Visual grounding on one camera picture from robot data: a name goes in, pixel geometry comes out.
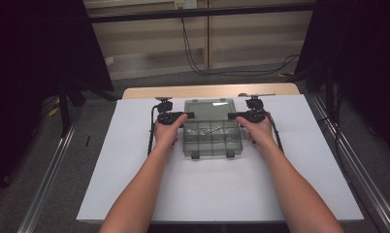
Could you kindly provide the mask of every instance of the white paper sheet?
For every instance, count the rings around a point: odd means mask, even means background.
[[[245,98],[232,98],[246,111]],[[285,155],[339,220],[363,219],[303,95],[261,97]],[[183,111],[185,99],[173,99]],[[146,159],[154,99],[120,100],[77,220],[102,222]],[[154,222],[270,222],[284,220],[264,158],[249,141],[235,159],[183,156],[182,130],[169,158]]]

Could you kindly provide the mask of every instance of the floor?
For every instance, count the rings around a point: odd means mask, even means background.
[[[279,64],[264,66],[273,69]],[[262,66],[243,67],[259,70]],[[286,67],[285,72],[293,71],[293,65]],[[220,83],[276,83],[280,80],[274,74],[269,77],[200,77],[193,72],[166,74],[139,79],[114,81],[115,93],[120,96],[127,87],[182,85],[182,84],[220,84]],[[306,93],[305,82],[297,83],[303,93]],[[32,229],[34,232],[97,232],[98,225],[89,225],[75,221],[75,216],[81,202],[82,193],[87,187],[90,174],[93,171],[100,148],[105,140],[106,130],[114,112],[114,103],[100,100],[93,93],[86,92],[87,104],[82,108],[80,124],[74,133],[73,142],[67,148],[65,159],[57,171],[57,179],[52,184],[49,198],[44,203],[44,210],[39,215],[38,224]],[[74,115],[77,108],[70,108]],[[346,136],[350,145],[360,157],[365,169],[369,172],[377,187],[382,191],[390,204],[390,151],[386,143],[371,134],[368,123],[357,112],[356,107],[343,99],[341,105],[341,132]],[[43,116],[39,123],[37,134],[29,145],[26,155],[10,175],[11,184],[0,188],[0,232],[17,232],[22,220],[31,206],[38,187],[47,172],[54,153],[60,143],[61,124],[59,112],[54,116]],[[349,163],[343,159],[343,166],[348,171],[350,185],[357,190],[354,192],[358,204],[366,220],[344,223],[346,232],[390,232],[374,208],[364,187],[357,181],[358,178],[351,171]],[[232,225],[219,226],[224,232],[261,232],[260,225]],[[275,226],[270,232],[284,232],[279,230],[283,226]],[[191,228],[193,232],[209,232],[203,227]]]

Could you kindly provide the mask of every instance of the metal rail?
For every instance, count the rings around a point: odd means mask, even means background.
[[[312,96],[313,103],[315,104],[316,109],[321,114],[322,117],[325,117],[325,121],[328,124],[328,128],[333,137],[336,137],[337,131],[334,127],[334,123],[329,120],[326,114],[325,103],[319,96]],[[387,230],[390,232],[390,204],[383,195],[382,191],[375,184],[370,174],[365,169],[358,155],[355,153],[349,142],[346,140],[345,136],[339,131],[339,148],[342,150],[346,161],[349,163],[352,171],[354,172],[356,178],[360,182],[361,186],[364,188],[368,197],[374,205],[377,213],[384,222]]]
[[[296,3],[296,4],[276,4],[262,5],[253,7],[232,7],[232,8],[202,8],[159,12],[145,12],[133,14],[107,14],[91,15],[88,21],[91,23],[117,22],[117,21],[136,21],[148,19],[163,18],[181,18],[181,17],[215,17],[215,16],[233,16],[264,13],[282,13],[282,12],[303,12],[318,9],[331,9],[341,6],[341,2],[331,1],[323,3]]]
[[[37,194],[35,195],[35,198],[32,201],[29,210],[26,212],[26,215],[17,233],[32,233],[34,231],[38,219],[41,215],[42,209],[47,202],[49,191],[52,187],[53,181],[55,180],[56,173],[71,142],[72,136],[74,135],[76,125],[81,118],[81,110],[81,107],[77,108],[77,112],[74,117],[74,122],[72,123],[71,128],[69,129],[66,136],[64,138],[61,138],[61,140],[59,141],[58,148],[55,151],[55,154],[52,158],[52,162],[48,167],[47,173],[45,174],[44,179],[42,180],[41,185],[38,188]]]

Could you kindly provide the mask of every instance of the forearm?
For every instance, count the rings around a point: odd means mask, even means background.
[[[258,143],[269,166],[291,232],[342,232],[322,198],[292,166],[273,139]]]
[[[169,149],[155,147],[116,199],[101,232],[146,232],[155,208]]]

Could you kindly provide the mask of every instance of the transparent plastic box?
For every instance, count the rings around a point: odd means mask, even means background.
[[[187,100],[185,111],[195,118],[183,126],[183,153],[192,159],[202,156],[235,157],[243,150],[238,123],[228,119],[235,112],[232,99]]]

